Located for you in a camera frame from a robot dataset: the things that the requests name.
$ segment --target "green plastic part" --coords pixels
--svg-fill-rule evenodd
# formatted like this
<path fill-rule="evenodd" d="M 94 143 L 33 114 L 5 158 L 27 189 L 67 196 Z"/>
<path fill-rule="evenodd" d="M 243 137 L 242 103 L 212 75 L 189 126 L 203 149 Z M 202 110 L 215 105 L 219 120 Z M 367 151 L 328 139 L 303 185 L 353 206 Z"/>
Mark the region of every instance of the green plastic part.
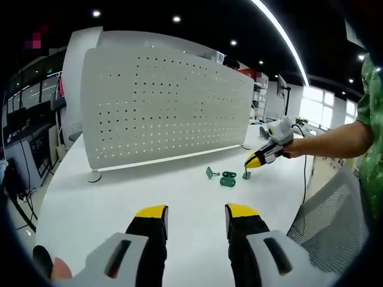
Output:
<path fill-rule="evenodd" d="M 244 175 L 242 175 L 243 179 L 250 179 L 251 172 L 245 172 Z"/>
<path fill-rule="evenodd" d="M 235 179 L 233 178 L 221 178 L 220 184 L 225 187 L 233 187 L 235 185 Z"/>
<path fill-rule="evenodd" d="M 223 172 L 222 176 L 224 178 L 235 178 L 237 174 L 235 172 Z"/>
<path fill-rule="evenodd" d="M 208 166 L 208 168 L 206 169 L 206 175 L 208 176 L 209 179 L 211 179 L 213 176 L 218 176 L 220 175 L 219 172 L 215 173 L 211 170 L 211 168 Z"/>

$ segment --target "led light strip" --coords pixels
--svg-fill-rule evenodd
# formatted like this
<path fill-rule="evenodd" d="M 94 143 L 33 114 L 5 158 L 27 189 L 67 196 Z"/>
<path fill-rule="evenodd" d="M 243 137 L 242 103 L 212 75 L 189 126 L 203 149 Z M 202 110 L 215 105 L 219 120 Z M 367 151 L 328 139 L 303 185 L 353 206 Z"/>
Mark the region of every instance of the led light strip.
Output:
<path fill-rule="evenodd" d="M 295 47 L 290 40 L 290 38 L 287 36 L 285 30 L 281 26 L 281 24 L 278 22 L 278 20 L 275 18 L 275 16 L 271 13 L 271 11 L 268 9 L 268 7 L 265 6 L 264 3 L 262 3 L 260 0 L 251 0 L 259 10 L 270 20 L 270 22 L 274 25 L 274 27 L 278 30 L 279 34 L 282 36 L 283 40 L 287 44 L 288 48 L 290 49 L 291 53 L 294 56 L 295 62 L 298 65 L 298 68 L 300 70 L 300 73 L 302 74 L 302 78 L 305 81 L 305 85 L 309 87 L 309 80 L 307 79 L 307 75 L 305 72 L 305 69 L 303 68 L 302 61 L 300 60 L 297 51 L 295 50 Z"/>

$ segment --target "desk surface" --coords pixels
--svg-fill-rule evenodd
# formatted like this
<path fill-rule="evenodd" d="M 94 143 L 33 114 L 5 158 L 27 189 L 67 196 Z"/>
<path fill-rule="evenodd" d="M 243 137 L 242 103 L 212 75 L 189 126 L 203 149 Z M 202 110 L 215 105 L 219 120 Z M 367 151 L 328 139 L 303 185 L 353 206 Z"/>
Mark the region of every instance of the desk surface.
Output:
<path fill-rule="evenodd" d="M 249 126 L 245 144 L 260 148 L 259 126 Z M 169 206 L 168 259 L 163 286 L 230 286 L 234 279 L 227 256 L 224 205 L 257 209 L 271 230 L 286 233 L 303 199 L 304 157 L 278 158 L 250 170 L 242 179 L 251 151 L 234 148 L 179 160 L 102 173 L 87 182 L 89 164 L 82 136 L 63 159 L 41 206 L 36 244 L 60 257 L 77 274 L 86 256 L 116 232 L 124 233 L 142 208 Z M 313 157 L 308 157 L 306 178 Z M 233 188 L 208 179 L 205 171 L 236 172 Z"/>

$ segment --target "white perforated partition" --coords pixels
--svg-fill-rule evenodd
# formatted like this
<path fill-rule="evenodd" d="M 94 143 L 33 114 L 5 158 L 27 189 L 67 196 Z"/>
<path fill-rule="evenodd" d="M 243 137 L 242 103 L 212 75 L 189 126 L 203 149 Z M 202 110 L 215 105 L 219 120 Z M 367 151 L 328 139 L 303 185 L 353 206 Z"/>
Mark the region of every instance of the white perforated partition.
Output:
<path fill-rule="evenodd" d="M 94 48 L 81 110 L 92 169 L 242 144 L 253 80 L 209 60 L 157 48 Z"/>

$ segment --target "gray mesh chair back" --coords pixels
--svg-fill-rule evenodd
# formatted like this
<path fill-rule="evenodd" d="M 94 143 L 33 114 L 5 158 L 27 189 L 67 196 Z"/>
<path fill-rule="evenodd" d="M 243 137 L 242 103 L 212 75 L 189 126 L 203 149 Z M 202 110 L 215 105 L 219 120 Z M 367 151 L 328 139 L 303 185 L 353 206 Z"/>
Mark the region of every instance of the gray mesh chair back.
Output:
<path fill-rule="evenodd" d="M 300 207 L 287 235 L 309 252 L 314 266 L 343 273 L 368 237 L 358 179 L 341 169 Z"/>

